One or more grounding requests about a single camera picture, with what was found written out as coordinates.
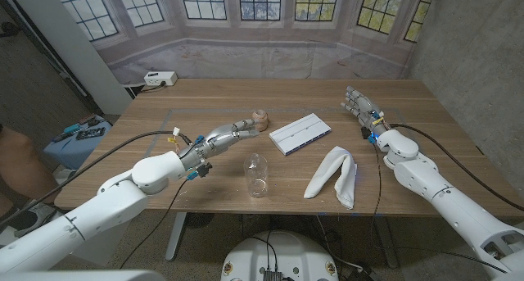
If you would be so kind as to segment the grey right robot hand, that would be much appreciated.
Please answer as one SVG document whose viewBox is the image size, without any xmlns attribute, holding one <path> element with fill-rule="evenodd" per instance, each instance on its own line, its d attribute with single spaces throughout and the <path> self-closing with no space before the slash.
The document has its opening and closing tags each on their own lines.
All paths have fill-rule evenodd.
<svg viewBox="0 0 524 281">
<path fill-rule="evenodd" d="M 371 134 L 378 137 L 391 127 L 385 122 L 383 111 L 355 88 L 346 88 L 346 101 L 341 106 L 353 114 Z"/>
</svg>

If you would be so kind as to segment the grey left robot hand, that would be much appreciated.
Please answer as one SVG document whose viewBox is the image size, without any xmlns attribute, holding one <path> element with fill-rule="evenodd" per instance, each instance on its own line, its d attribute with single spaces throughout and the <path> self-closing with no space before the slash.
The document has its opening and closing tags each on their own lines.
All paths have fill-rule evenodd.
<svg viewBox="0 0 524 281">
<path fill-rule="evenodd" d="M 221 125 L 200 138 L 193 145 L 179 153 L 185 170 L 196 168 L 205 159 L 226 152 L 233 144 L 248 138 L 257 137 L 260 131 L 255 128 L 258 120 L 240 120 L 234 124 Z"/>
</svg>

